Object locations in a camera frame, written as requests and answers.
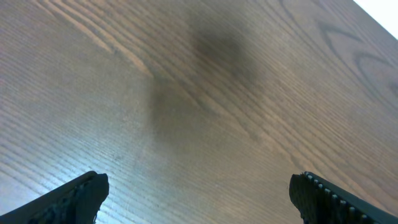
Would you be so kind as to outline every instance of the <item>white floor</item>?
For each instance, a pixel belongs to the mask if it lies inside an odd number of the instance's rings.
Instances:
[[[398,0],[354,0],[398,39]]]

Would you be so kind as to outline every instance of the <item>black object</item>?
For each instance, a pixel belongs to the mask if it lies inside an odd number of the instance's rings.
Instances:
[[[108,194],[108,176],[89,171],[0,216],[0,223],[92,224]]]
[[[398,218],[311,173],[292,175],[290,200],[304,224],[394,224]]]

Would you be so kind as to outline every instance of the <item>brown wooden surface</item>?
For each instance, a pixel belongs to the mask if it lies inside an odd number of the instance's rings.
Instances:
[[[302,223],[310,170],[398,215],[397,68],[351,1],[1,1],[0,213],[95,170],[100,223]]]

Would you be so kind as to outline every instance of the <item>wood grain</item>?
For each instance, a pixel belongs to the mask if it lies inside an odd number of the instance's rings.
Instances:
[[[301,223],[310,170],[398,215],[398,45],[353,2],[0,5],[0,213],[95,170],[100,223]]]

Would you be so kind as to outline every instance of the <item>tabletop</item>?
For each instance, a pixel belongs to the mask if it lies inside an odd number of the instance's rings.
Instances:
[[[308,170],[398,215],[398,44],[353,1],[0,6],[0,214],[95,170],[98,223],[302,223]]]

